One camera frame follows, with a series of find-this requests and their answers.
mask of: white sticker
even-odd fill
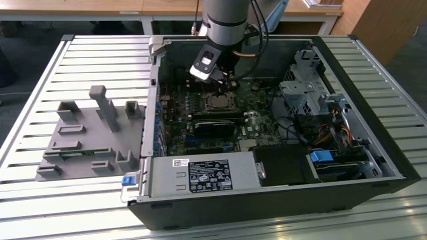
[[[139,11],[120,11],[120,14],[140,14]]]
[[[185,166],[188,166],[188,158],[172,160],[172,167],[185,167]]]

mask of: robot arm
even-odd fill
[[[249,7],[255,0],[204,0],[203,25],[200,34],[207,35],[208,43],[203,46],[193,61],[189,73],[203,82],[212,81],[227,84],[227,79],[233,73],[240,57],[255,57],[255,54],[239,54],[243,41],[252,37],[256,23],[255,7]],[[288,0],[257,0],[259,15],[265,19],[267,31],[272,32],[279,24]],[[265,30],[264,25],[257,26],[257,31]]]

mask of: floor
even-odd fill
[[[137,22],[124,23],[129,33],[140,34]],[[25,22],[13,37],[0,36],[0,48],[8,58],[18,79],[10,86],[0,88],[0,144],[4,142],[29,93],[39,81],[51,56],[64,34],[89,35],[89,22]],[[427,22],[419,26],[416,35],[401,47],[385,66],[413,100],[427,111]]]

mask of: warning label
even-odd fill
[[[193,194],[232,190],[228,160],[188,162],[188,180]]]

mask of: metal work surface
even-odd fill
[[[425,114],[357,41],[323,39],[423,177],[420,182],[345,211],[149,231],[120,201],[120,176],[33,181],[60,101],[76,100],[80,108],[95,107],[88,97],[92,85],[107,87],[116,106],[129,100],[144,105],[147,100],[149,37],[76,36],[59,44],[0,150],[0,240],[399,239],[425,235]],[[339,92],[332,75],[328,79]]]

